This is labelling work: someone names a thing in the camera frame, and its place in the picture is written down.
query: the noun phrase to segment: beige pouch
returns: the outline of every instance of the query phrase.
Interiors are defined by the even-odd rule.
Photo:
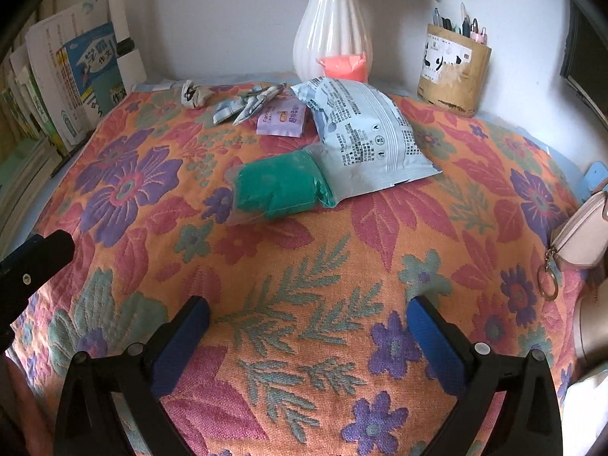
[[[545,263],[537,272],[540,293],[546,300],[557,298],[555,274],[549,267],[553,258],[560,271],[597,267],[608,249],[608,193],[598,192],[551,234],[551,245],[545,253]],[[553,295],[548,295],[540,284],[540,273],[551,276]]]

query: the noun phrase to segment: blue gripper pad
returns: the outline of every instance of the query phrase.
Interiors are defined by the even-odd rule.
[[[406,316],[407,327],[431,364],[443,390],[446,394],[460,398],[467,389],[466,364],[438,322],[443,322],[444,327],[452,324],[445,322],[425,297],[412,299],[407,306]]]
[[[170,335],[163,338],[151,365],[150,389],[156,399],[175,389],[190,357],[209,327],[210,316],[209,304],[204,298],[190,297],[175,318],[162,325],[154,334]]]

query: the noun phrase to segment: wall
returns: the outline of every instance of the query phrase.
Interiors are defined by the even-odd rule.
[[[127,10],[147,68],[195,78],[290,70],[307,1],[127,0]],[[456,19],[461,1],[488,28],[493,49],[481,109],[524,127],[582,169],[608,163],[608,133],[559,77],[568,0],[362,0],[375,45],[373,77],[415,91],[432,9]]]

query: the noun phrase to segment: hand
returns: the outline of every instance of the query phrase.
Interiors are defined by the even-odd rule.
[[[53,456],[53,435],[38,408],[33,392],[19,367],[9,358],[6,362],[8,376],[13,384],[25,446],[30,456]]]

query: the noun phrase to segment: screw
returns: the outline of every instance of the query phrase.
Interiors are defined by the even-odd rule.
[[[485,343],[476,343],[475,351],[478,352],[480,355],[489,355],[492,349]]]
[[[127,354],[130,356],[137,356],[144,350],[144,345],[141,343],[133,343],[127,348]]]
[[[545,359],[545,354],[541,350],[532,350],[532,358],[538,362]]]
[[[82,364],[84,363],[84,361],[86,361],[88,356],[89,355],[87,352],[80,351],[76,355],[74,355],[74,362],[76,362],[77,364]]]

